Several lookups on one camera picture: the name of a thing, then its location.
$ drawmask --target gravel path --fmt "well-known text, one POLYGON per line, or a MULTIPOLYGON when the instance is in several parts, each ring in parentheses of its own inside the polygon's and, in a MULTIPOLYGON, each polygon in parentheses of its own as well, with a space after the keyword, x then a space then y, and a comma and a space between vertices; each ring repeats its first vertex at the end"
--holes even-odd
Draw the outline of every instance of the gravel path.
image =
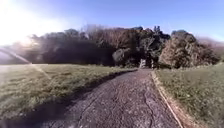
POLYGON ((109 80, 85 99, 76 99, 56 120, 42 128, 178 128, 151 79, 142 69, 109 80))

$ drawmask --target dense foliage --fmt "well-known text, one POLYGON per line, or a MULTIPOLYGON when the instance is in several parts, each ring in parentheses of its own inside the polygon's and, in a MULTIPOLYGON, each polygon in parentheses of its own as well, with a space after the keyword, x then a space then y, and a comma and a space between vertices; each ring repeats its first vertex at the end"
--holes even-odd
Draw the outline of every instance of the dense foliage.
POLYGON ((199 44, 192 34, 174 31, 170 36, 164 34, 159 26, 151 30, 90 25, 82 31, 69 29, 40 37, 33 35, 29 39, 32 45, 23 46, 17 42, 7 51, 31 63, 48 64, 136 67, 141 59, 145 59, 150 67, 151 62, 158 65, 161 53, 160 61, 175 68, 215 64, 219 60, 209 47, 199 44))

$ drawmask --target grass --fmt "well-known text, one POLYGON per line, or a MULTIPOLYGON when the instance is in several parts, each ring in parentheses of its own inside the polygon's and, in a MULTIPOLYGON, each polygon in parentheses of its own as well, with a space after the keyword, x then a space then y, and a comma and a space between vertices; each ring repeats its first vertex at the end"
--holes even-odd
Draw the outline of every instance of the grass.
POLYGON ((165 89, 196 120, 224 126, 224 64, 182 70, 159 70, 165 89))
POLYGON ((25 115, 43 103, 125 70, 80 65, 0 66, 0 119, 25 115))

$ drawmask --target path edge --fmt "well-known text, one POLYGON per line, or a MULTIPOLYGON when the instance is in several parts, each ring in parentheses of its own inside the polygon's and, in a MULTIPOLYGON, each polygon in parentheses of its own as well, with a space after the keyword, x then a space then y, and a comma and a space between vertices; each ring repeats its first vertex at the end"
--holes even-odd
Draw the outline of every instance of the path edge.
POLYGON ((174 110, 172 109, 172 107, 170 106, 168 99, 166 98, 166 94, 164 93, 164 89, 162 89, 161 84, 162 82, 160 82, 159 78, 156 76, 155 71, 151 72, 152 75, 152 80, 154 85, 156 86, 156 89, 159 92, 159 95, 162 97, 163 101, 165 102, 165 104, 167 105, 167 107, 169 108, 170 112, 172 113, 173 117, 175 118, 175 120, 177 121, 178 125, 180 126, 180 128, 184 128, 184 126, 182 125, 181 121, 179 120, 178 116, 175 114, 174 110))

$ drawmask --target bush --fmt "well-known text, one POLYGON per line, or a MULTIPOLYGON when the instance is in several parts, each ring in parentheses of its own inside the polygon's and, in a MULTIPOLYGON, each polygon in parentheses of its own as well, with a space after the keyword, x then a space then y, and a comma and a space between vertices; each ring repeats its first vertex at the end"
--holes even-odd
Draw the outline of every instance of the bush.
POLYGON ((219 58, 209 47, 199 44, 192 34, 179 30, 172 32, 160 61, 173 68, 180 68, 216 64, 219 58))

